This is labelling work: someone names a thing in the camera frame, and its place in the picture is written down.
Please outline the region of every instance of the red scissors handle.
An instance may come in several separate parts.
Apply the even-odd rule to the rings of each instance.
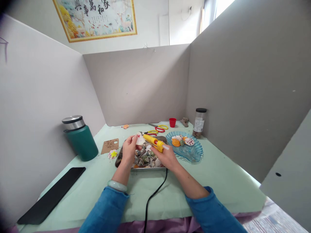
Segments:
[[[159,133],[164,133],[165,130],[160,127],[155,127],[155,130],[159,131]]]

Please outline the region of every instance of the green thermos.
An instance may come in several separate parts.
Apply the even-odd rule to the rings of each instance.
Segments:
[[[84,123],[81,115],[66,117],[66,136],[82,161],[89,161],[98,155],[98,149],[89,127]]]

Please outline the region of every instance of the deer painting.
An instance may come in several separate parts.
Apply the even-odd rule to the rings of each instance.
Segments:
[[[131,22],[130,22],[130,21],[125,21],[125,22],[124,22],[123,19],[122,19],[122,14],[120,14],[120,13],[117,13],[117,14],[118,14],[118,16],[120,16],[121,24],[122,24],[122,27],[123,27],[124,32],[125,32],[125,29],[126,29],[126,28],[129,28],[130,31],[132,31]]]

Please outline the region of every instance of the red cup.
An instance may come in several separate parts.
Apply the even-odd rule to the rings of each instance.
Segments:
[[[170,118],[169,119],[169,126],[171,126],[172,128],[175,127],[176,124],[176,118]]]

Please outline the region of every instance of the clear plastic container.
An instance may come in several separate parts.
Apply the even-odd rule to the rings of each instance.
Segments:
[[[207,112],[206,108],[196,109],[195,122],[194,122],[192,136],[194,136],[197,139],[201,138],[206,112]]]

